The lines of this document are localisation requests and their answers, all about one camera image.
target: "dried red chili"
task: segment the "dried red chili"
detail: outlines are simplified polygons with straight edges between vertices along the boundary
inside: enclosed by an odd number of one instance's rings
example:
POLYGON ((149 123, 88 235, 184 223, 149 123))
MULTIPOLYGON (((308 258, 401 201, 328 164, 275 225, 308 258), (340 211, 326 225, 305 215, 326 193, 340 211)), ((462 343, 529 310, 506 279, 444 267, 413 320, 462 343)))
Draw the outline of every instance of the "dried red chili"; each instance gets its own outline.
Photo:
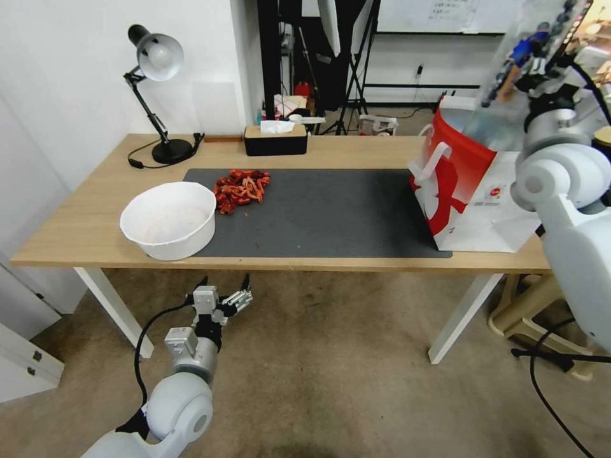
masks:
POLYGON ((263 188, 269 185, 269 173, 262 170, 233 169, 216 181, 213 192, 221 214, 232 214, 237 205, 263 200, 263 188))

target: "whiteboard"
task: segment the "whiteboard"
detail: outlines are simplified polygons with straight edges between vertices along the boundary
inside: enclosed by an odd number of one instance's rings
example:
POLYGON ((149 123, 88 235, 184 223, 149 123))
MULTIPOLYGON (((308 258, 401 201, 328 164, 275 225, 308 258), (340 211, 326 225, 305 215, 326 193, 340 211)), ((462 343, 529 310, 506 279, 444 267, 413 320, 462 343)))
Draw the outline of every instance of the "whiteboard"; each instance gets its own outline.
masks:
POLYGON ((382 0, 378 32, 505 33, 523 0, 382 0))

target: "bag handle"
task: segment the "bag handle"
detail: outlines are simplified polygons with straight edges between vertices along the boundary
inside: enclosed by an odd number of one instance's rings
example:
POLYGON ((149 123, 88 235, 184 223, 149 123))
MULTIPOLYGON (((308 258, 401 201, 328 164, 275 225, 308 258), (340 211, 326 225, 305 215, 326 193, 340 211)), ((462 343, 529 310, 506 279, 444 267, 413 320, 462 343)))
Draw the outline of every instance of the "bag handle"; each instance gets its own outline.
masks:
MULTIPOLYGON (((423 129, 420 131, 420 133, 418 134, 418 136, 421 137, 425 132, 428 132, 432 128, 433 128, 432 124, 425 125, 423 129)), ((428 159, 428 162, 425 164, 423 168, 420 168, 420 166, 415 161, 410 161, 407 164, 407 167, 414 174, 414 177, 416 178, 416 180, 418 181, 425 180, 425 179, 430 178, 430 176, 433 174, 433 171, 435 170, 437 164, 439 163, 441 156, 449 157, 451 153, 452 153, 452 148, 450 147, 450 145, 448 145, 446 142, 439 142, 437 146, 435 147, 433 154, 431 154, 431 157, 428 159)))

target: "black desk lamp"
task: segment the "black desk lamp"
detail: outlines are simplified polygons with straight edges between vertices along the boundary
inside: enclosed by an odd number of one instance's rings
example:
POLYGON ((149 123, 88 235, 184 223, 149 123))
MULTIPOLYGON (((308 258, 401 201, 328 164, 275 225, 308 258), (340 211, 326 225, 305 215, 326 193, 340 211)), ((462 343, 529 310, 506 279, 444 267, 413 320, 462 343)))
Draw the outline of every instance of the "black desk lamp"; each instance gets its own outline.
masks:
POLYGON ((136 47, 136 68, 123 77, 134 91, 136 98, 146 111, 148 119, 161 136, 161 143, 153 148, 153 159, 162 164, 175 164, 190 158, 197 151, 186 140, 167 138, 167 129, 155 113, 146 105, 138 92, 137 84, 148 78, 153 81, 166 81, 174 77, 183 64, 183 49, 174 38, 163 34, 152 34, 142 25, 132 25, 127 31, 130 41, 136 47))

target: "lamp base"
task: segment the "lamp base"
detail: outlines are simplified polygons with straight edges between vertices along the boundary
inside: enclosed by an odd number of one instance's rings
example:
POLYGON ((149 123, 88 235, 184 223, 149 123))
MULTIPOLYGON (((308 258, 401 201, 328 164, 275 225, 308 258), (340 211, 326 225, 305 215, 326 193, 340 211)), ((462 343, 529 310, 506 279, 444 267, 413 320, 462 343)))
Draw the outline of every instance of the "lamp base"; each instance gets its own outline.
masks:
POLYGON ((162 164, 175 164, 193 156, 193 146, 181 139, 170 140, 168 144, 160 143, 153 148, 153 159, 162 164))

